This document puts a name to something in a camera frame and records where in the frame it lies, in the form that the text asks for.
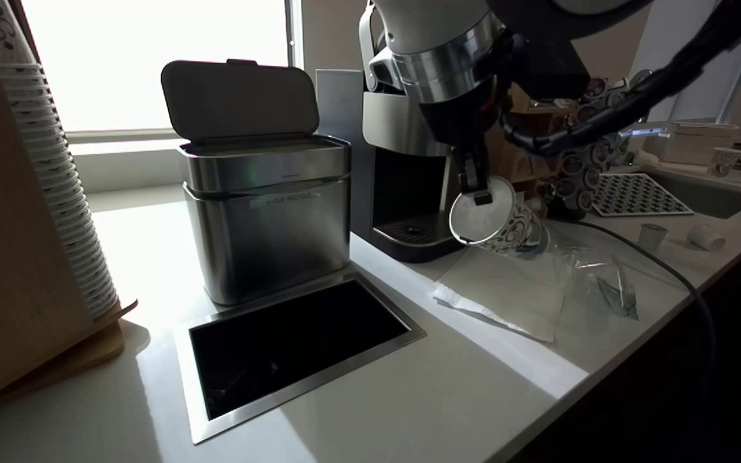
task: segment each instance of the coffee maker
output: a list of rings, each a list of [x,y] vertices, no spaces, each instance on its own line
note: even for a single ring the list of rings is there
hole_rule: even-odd
[[[317,69],[315,82],[319,130],[353,144],[351,230],[402,262],[459,250],[449,230],[455,161],[416,102],[366,91],[360,69]]]

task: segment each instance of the window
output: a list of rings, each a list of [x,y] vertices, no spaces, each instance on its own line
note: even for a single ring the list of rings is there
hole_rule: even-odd
[[[171,127],[173,59],[289,64],[287,0],[23,0],[67,130]]]

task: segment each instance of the sink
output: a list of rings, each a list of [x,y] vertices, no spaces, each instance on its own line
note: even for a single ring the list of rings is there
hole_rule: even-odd
[[[732,219],[741,211],[741,188],[721,180],[705,180],[693,175],[676,175],[665,169],[649,172],[661,188],[675,192],[694,214]]]
[[[181,368],[193,441],[378,360],[420,329],[360,274],[187,329]]]

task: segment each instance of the white countertop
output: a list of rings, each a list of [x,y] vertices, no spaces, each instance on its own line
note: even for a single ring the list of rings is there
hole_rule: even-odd
[[[685,287],[617,242],[576,225],[554,230],[613,250],[630,273],[640,318],[568,305],[557,342],[483,323],[433,301],[459,253],[402,264],[353,235],[353,259],[422,329],[416,342],[359,368],[204,444],[191,441],[175,334],[213,316],[178,188],[91,198],[113,279],[140,307],[126,351],[77,378],[0,406],[0,460],[487,460],[514,455],[562,410],[665,327]],[[693,224],[728,225],[728,243],[685,243]],[[639,224],[602,221],[636,238]],[[661,257],[705,284],[741,257],[741,214],[728,221],[660,219]]]

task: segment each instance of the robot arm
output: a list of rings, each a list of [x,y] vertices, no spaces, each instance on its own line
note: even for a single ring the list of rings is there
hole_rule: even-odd
[[[483,130],[498,117],[509,140],[541,156],[591,144],[643,117],[702,73],[716,53],[741,41],[741,0],[721,0],[671,64],[630,87],[617,104],[549,136],[527,136],[512,126],[504,104],[509,85],[522,85],[532,98],[579,98],[586,71],[571,37],[621,23],[649,3],[371,0],[383,19],[386,48],[368,59],[366,71],[420,102],[434,138],[460,156],[460,190],[487,203]]]

